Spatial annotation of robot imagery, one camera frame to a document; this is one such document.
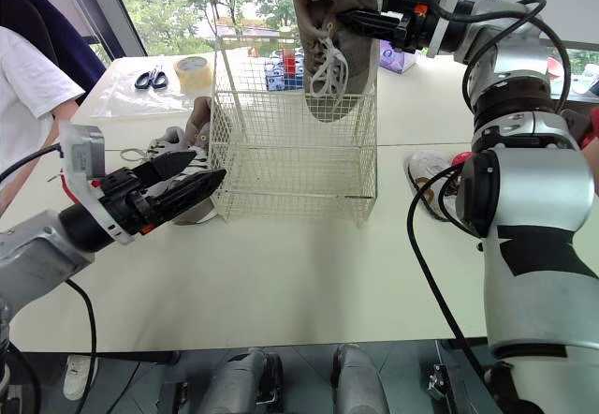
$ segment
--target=packing tape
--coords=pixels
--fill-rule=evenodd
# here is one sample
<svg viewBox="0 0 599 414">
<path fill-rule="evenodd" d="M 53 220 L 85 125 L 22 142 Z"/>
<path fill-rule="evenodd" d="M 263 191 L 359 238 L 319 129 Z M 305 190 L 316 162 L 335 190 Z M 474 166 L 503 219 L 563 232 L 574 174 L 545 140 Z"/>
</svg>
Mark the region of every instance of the packing tape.
<svg viewBox="0 0 599 414">
<path fill-rule="evenodd" d="M 182 91 L 194 91 L 212 85 L 212 71 L 206 58 L 186 56 L 173 67 Z"/>
</svg>

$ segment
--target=wire mesh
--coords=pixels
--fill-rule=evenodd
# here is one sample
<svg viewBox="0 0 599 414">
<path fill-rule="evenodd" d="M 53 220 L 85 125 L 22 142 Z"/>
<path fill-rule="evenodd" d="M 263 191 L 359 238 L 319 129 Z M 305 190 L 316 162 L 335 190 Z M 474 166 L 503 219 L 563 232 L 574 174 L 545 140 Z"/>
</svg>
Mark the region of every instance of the wire mesh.
<svg viewBox="0 0 599 414">
<path fill-rule="evenodd" d="M 376 200 L 376 93 L 310 98 L 269 91 L 277 57 L 256 50 L 295 39 L 221 38 L 214 70 L 210 160 L 227 176 L 212 196 L 225 219 L 245 215 L 365 221 Z"/>
</svg>

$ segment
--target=white sneaker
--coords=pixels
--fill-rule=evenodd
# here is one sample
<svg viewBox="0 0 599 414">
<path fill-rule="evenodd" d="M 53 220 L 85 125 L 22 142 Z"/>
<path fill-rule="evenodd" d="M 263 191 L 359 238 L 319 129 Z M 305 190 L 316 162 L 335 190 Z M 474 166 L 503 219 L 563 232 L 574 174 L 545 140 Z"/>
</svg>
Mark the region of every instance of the white sneaker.
<svg viewBox="0 0 599 414">
<path fill-rule="evenodd" d="M 187 150 L 187 145 L 183 129 L 178 126 L 170 126 L 163 136 L 152 140 L 145 151 L 140 149 L 123 149 L 121 151 L 121 158 L 130 162 L 146 162 L 158 158 L 167 152 L 184 152 L 185 150 Z M 167 190 L 171 182 L 172 179 L 157 183 L 148 189 L 148 195 L 159 196 Z"/>
<path fill-rule="evenodd" d="M 169 188 L 176 186 L 181 180 L 189 175 L 210 169 L 208 165 L 208 155 L 202 147 L 192 145 L 187 150 L 196 152 L 196 157 L 191 160 L 183 172 L 173 178 Z M 177 225 L 201 224 L 216 216 L 217 212 L 214 209 L 212 201 L 210 199 L 205 199 L 185 213 L 175 217 L 173 223 Z"/>
<path fill-rule="evenodd" d="M 79 400 L 85 391 L 85 382 L 90 370 L 90 357 L 81 355 L 69 355 L 66 358 L 66 374 L 65 385 L 63 386 L 63 394 L 67 400 Z M 95 360 L 94 377 L 97 373 L 98 359 Z"/>
<path fill-rule="evenodd" d="M 410 158 L 408 164 L 408 176 L 416 190 L 420 189 L 437 173 L 449 168 L 451 163 L 435 152 L 418 152 Z M 442 221 L 447 221 L 441 208 L 439 207 L 438 196 L 441 192 L 441 187 L 447 181 L 447 178 L 437 180 L 424 193 L 423 203 L 431 215 Z M 444 205 L 447 211 L 454 217 L 456 216 L 456 194 L 448 195 L 444 198 Z"/>
</svg>

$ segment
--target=metal bracket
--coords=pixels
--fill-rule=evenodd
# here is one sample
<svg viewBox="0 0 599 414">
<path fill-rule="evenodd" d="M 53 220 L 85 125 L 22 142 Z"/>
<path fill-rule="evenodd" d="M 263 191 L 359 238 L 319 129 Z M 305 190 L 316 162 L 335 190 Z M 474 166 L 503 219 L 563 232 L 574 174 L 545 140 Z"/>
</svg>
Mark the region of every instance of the metal bracket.
<svg viewBox="0 0 599 414">
<path fill-rule="evenodd" d="M 429 376 L 429 395 L 447 402 L 450 414 L 473 414 L 460 367 L 457 364 L 435 364 Z"/>
<path fill-rule="evenodd" d="M 178 414 L 187 403 L 187 383 L 165 383 L 160 388 L 160 398 L 156 403 L 157 414 Z"/>
</svg>

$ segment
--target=scissors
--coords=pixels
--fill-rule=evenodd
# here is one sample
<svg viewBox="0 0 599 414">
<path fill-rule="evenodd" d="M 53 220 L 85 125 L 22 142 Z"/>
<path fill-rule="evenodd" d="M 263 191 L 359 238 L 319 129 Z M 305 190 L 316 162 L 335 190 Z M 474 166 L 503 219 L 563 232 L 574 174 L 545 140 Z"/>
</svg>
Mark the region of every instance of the scissors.
<svg viewBox="0 0 599 414">
<path fill-rule="evenodd" d="M 137 89 L 148 89 L 150 86 L 153 89 L 162 89 L 166 88 L 167 85 L 167 75 L 162 71 L 162 66 L 156 66 L 151 71 L 144 72 L 135 80 L 135 87 Z"/>
</svg>

